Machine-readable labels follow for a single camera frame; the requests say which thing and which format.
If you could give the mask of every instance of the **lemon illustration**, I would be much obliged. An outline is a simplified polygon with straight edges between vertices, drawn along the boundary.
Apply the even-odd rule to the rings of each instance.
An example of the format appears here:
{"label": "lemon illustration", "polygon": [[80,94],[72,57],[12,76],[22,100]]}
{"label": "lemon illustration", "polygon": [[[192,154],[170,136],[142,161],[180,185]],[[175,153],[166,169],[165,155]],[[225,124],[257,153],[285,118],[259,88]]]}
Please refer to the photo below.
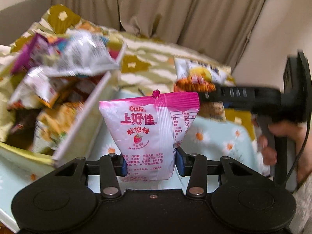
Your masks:
{"label": "lemon illustration", "polygon": [[192,68],[192,69],[190,69],[189,74],[202,76],[205,79],[205,81],[207,81],[207,82],[212,81],[211,73],[209,72],[208,69],[203,68],[203,67]]}

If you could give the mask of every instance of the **oishi logo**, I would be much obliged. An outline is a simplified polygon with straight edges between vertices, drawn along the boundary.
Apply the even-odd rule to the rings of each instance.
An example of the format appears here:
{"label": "oishi logo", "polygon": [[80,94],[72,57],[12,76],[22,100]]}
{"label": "oishi logo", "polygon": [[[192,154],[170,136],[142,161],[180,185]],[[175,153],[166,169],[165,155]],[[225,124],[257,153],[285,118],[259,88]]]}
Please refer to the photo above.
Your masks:
{"label": "oishi logo", "polygon": [[130,110],[130,112],[140,112],[140,113],[143,113],[143,112],[146,112],[145,110],[144,110],[144,108],[143,107],[135,107],[135,106],[130,106],[129,107],[129,110]]}

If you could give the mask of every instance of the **curtain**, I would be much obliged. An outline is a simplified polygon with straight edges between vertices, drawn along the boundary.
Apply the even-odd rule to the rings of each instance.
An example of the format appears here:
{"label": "curtain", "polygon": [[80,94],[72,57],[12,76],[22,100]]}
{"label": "curtain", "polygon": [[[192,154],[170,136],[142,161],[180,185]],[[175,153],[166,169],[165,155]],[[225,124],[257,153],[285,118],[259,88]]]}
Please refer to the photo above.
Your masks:
{"label": "curtain", "polygon": [[194,49],[234,67],[265,0],[52,0],[95,24]]}

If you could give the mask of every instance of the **silver bolt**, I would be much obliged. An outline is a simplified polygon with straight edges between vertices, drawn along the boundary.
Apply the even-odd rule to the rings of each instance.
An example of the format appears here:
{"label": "silver bolt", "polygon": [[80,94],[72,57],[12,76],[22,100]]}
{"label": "silver bolt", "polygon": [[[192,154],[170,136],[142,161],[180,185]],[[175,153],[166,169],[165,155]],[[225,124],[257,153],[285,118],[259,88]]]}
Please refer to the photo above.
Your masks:
{"label": "silver bolt", "polygon": [[118,193],[118,188],[116,187],[107,187],[103,189],[103,193],[105,193],[106,195],[114,195]]}
{"label": "silver bolt", "polygon": [[188,191],[193,195],[200,195],[205,192],[201,187],[191,187]]}

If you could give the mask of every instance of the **strawberry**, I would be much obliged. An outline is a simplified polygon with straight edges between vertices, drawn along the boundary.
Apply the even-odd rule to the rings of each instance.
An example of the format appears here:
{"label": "strawberry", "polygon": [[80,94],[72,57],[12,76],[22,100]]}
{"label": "strawberry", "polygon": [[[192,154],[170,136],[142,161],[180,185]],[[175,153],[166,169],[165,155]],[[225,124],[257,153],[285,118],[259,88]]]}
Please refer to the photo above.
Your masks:
{"label": "strawberry", "polygon": [[135,144],[139,144],[142,141],[142,136],[140,136],[139,134],[137,134],[134,138],[133,141],[135,142]]}

